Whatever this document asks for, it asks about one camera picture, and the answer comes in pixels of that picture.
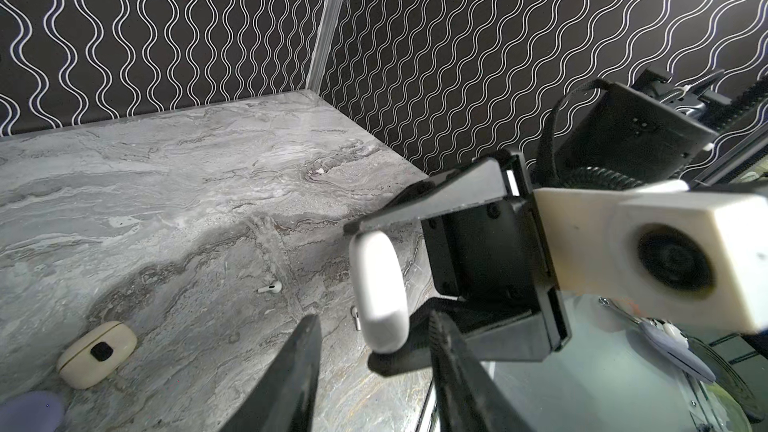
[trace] screw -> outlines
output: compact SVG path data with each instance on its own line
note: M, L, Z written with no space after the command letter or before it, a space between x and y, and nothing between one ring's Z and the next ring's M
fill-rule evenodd
M490 218L498 218L502 214L502 211L498 209L496 204L488 204L485 207L485 211Z

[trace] gray marble surface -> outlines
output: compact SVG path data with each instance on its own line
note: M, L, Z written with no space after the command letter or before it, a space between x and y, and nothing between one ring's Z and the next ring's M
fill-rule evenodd
M314 430L413 430L430 372L368 371L342 225L422 177L308 91L0 142L0 401L54 390L62 430L217 430L315 313ZM421 231L388 233L413 310ZM138 348L68 388L57 357L110 320Z

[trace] black strap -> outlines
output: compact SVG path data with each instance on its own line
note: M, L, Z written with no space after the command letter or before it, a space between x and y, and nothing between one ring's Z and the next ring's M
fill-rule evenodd
M536 168L538 169L538 178L542 182L544 187L559 187L560 177L558 176L558 170L554 164L554 125L558 120L558 114L563 104L572 97L573 94L579 92L587 92L593 89L608 90L612 82L605 79L591 80L582 86L572 89L567 94L561 97L561 99L554 104L552 111L547 119L544 121L544 130L542 132L542 139L538 143L538 158Z

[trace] white earbud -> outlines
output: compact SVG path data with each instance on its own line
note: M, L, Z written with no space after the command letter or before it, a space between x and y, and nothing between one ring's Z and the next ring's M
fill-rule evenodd
M395 248L384 232L352 238L350 279L366 344L379 354L398 350L408 339L408 299Z
M680 342L685 347L688 347L688 339L683 335L680 330L674 326L674 324L670 324L669 322L664 324L664 332L667 333L670 337L672 337L675 341Z
M277 281L272 285L267 285L266 287L257 289L256 292L260 294L262 292L272 292L273 294L278 294L281 290L283 290L283 284L280 281Z

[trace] wavy line pattern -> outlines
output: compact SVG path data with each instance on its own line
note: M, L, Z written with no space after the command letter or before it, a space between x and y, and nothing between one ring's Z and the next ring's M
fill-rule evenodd
M735 97L768 66L768 0L346 0L325 100L425 172L502 145L534 162L543 119L594 76L651 63L689 82L713 67ZM566 107L558 136L596 96ZM706 167L768 120L746 117L697 158Z
M0 136L302 89L324 1L0 0Z

